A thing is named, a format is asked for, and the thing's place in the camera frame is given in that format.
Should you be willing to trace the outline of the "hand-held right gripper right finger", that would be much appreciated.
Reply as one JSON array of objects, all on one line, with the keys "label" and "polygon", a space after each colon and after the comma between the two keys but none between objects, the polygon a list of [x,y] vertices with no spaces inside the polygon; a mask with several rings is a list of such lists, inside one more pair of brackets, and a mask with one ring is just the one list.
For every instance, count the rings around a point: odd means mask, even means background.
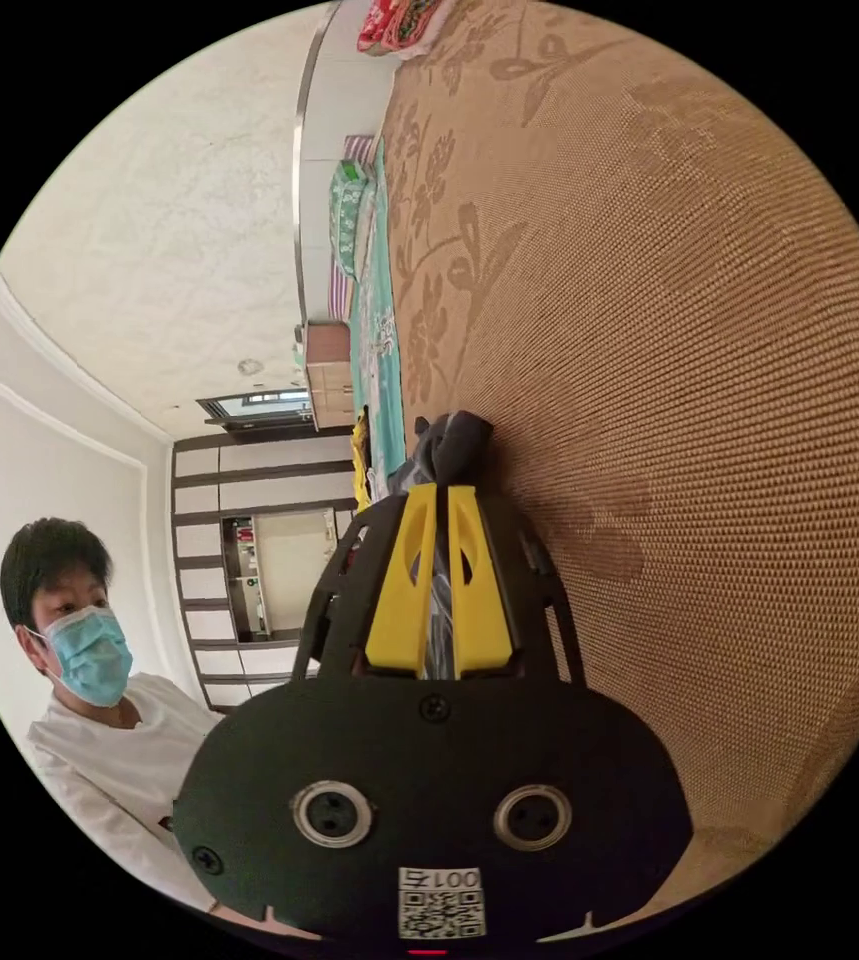
[{"label": "hand-held right gripper right finger", "polygon": [[450,487],[447,497],[454,670],[466,679],[507,667],[513,645],[476,490]]}]

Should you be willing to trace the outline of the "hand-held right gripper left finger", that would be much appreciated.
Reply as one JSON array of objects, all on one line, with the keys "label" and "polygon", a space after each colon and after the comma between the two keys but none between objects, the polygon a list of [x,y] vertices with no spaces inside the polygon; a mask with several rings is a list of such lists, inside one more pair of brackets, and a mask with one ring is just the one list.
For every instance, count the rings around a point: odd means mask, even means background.
[{"label": "hand-held right gripper left finger", "polygon": [[419,679],[424,673],[432,606],[437,533],[437,486],[411,487],[397,500],[384,575],[365,656],[375,672]]}]

